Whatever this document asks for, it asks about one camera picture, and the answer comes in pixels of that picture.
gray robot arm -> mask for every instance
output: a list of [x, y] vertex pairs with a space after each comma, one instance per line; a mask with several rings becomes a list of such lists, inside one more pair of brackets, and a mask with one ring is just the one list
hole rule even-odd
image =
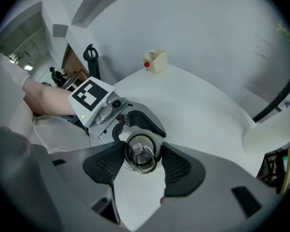
[[89, 128], [90, 133], [97, 135], [104, 143], [120, 141], [119, 135], [123, 126], [138, 126], [141, 129], [152, 131], [162, 137], [166, 137], [166, 132], [158, 118], [143, 104], [127, 101], [126, 107], [116, 114], [114, 120], [105, 128], [103, 124], [93, 123]]
[[[116, 225], [113, 181], [126, 146], [112, 142], [48, 154], [42, 146], [0, 129], [0, 186], [35, 226], [55, 231], [121, 231]], [[226, 230], [247, 219], [232, 189], [246, 187], [260, 206], [275, 197], [226, 159], [168, 143], [162, 144], [161, 154], [166, 198], [138, 231]], [[112, 216], [106, 215], [110, 208]]]

black handle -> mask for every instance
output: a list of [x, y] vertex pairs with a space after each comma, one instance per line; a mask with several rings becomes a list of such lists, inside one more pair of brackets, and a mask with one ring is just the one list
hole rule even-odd
[[162, 165], [165, 170], [165, 197], [185, 197], [198, 188], [205, 179], [203, 164], [163, 143], [161, 147]]
[[86, 50], [84, 51], [83, 58], [86, 61], [94, 61], [98, 57], [99, 57], [99, 54], [98, 54], [97, 50], [94, 47], [92, 47], [92, 44], [90, 44], [89, 46], [87, 46]]
[[84, 51], [83, 57], [88, 62], [88, 69], [89, 69], [90, 76], [101, 80], [99, 62], [98, 62], [99, 54], [97, 50], [94, 47], [92, 47], [92, 44], [87, 46], [86, 50]]
[[119, 123], [119, 124], [116, 124], [113, 128], [113, 131], [112, 131], [112, 137], [114, 139], [115, 142], [119, 142], [120, 141], [120, 138], [119, 138], [119, 135], [120, 133], [122, 132], [122, 125]]

white wall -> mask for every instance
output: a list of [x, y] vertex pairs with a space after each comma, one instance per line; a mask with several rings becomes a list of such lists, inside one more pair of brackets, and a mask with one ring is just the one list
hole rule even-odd
[[290, 78], [282, 19], [264, 0], [117, 0], [88, 29], [120, 79], [143, 67], [150, 49], [208, 81], [249, 115], [260, 112]]
[[52, 56], [56, 64], [61, 68], [68, 42], [65, 38], [53, 37], [47, 27], [45, 27], [45, 36], [48, 46], [48, 52]]
[[[170, 64], [215, 85], [250, 116], [290, 78], [290, 45], [276, 30], [282, 18], [264, 0], [102, 1], [19, 0], [3, 24], [40, 2], [49, 52], [57, 65], [70, 44], [87, 67], [82, 53], [92, 42], [106, 69], [102, 79], [114, 84], [143, 68], [146, 51], [165, 49]], [[87, 3], [92, 14], [82, 19], [92, 23], [88, 28], [71, 25]], [[54, 24], [68, 26], [65, 38], [52, 37]]]
[[60, 67], [56, 64], [53, 58], [50, 55], [46, 55], [46, 57], [33, 68], [33, 73], [31, 73], [32, 80], [39, 83], [48, 82], [53, 87], [56, 87], [51, 72], [49, 71], [50, 67], [54, 67], [55, 71], [60, 71]]

human arm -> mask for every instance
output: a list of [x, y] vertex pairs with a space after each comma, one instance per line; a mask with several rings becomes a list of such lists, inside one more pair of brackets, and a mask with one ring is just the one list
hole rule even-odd
[[68, 96], [70, 91], [49, 87], [28, 78], [23, 90], [24, 101], [33, 112], [48, 115], [75, 115]]

black plastic part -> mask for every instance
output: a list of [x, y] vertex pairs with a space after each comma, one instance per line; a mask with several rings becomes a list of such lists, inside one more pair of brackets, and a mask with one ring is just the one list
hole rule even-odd
[[99, 54], [97, 50], [94, 47], [92, 47], [92, 44], [87, 46], [86, 50], [83, 53], [83, 58], [88, 62], [89, 74], [90, 76], [100, 80], [101, 78], [100, 78], [98, 57], [99, 57]]
[[165, 197], [185, 197], [197, 189], [205, 179], [203, 164], [163, 143], [161, 147], [162, 165], [165, 171]]
[[115, 125], [115, 127], [113, 128], [113, 131], [112, 131], [112, 137], [113, 137], [115, 142], [120, 142], [119, 135], [121, 132], [122, 132], [122, 125], [119, 123], [119, 124]]
[[110, 202], [108, 204], [108, 206], [100, 213], [101, 216], [109, 219], [110, 221], [112, 221], [113, 223], [118, 224], [116, 216], [115, 216], [115, 212], [113, 209], [113, 205], [112, 202]]
[[101, 198], [91, 209], [98, 214], [101, 214], [104, 209], [109, 205], [110, 201], [107, 198]]
[[113, 108], [119, 108], [121, 106], [121, 102], [120, 101], [114, 101], [112, 104]]
[[275, 107], [275, 110], [278, 111], [278, 112], [281, 112], [281, 109], [278, 106]]
[[152, 131], [155, 134], [160, 135], [161, 137], [166, 137], [165, 131], [161, 130], [156, 124], [149, 119], [141, 111], [131, 111], [127, 114], [129, 127], [138, 126], [141, 129]]
[[97, 183], [113, 186], [123, 162], [125, 142], [120, 141], [108, 149], [88, 157], [83, 163], [83, 169]]
[[252, 216], [253, 214], [255, 214], [257, 211], [261, 209], [262, 206], [252, 196], [252, 194], [246, 187], [232, 188], [231, 191], [235, 195], [239, 204], [241, 205], [247, 218]]
[[258, 122], [267, 116], [271, 111], [276, 109], [278, 105], [290, 94], [290, 80], [283, 88], [283, 90], [276, 96], [276, 98], [266, 107], [264, 108], [258, 115], [253, 118], [253, 121]]
[[54, 160], [53, 161], [53, 165], [54, 166], [58, 166], [58, 165], [61, 165], [61, 164], [64, 164], [64, 163], [66, 163], [66, 161], [63, 160], [63, 159], [58, 159], [58, 160]]
[[135, 165], [142, 167], [142, 166], [146, 166], [146, 165], [150, 164], [152, 161], [153, 161], [153, 159], [151, 158], [145, 163], [135, 163]]

